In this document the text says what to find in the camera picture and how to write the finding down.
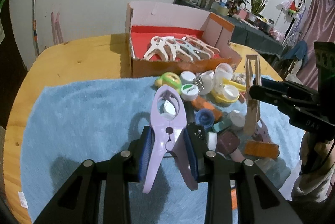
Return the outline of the person right hand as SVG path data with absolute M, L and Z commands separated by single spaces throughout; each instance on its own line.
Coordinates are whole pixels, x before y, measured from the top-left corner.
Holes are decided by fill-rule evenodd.
M 316 143 L 315 134 L 305 132 L 300 147 L 301 173 L 321 176 L 334 165 L 334 139 Z

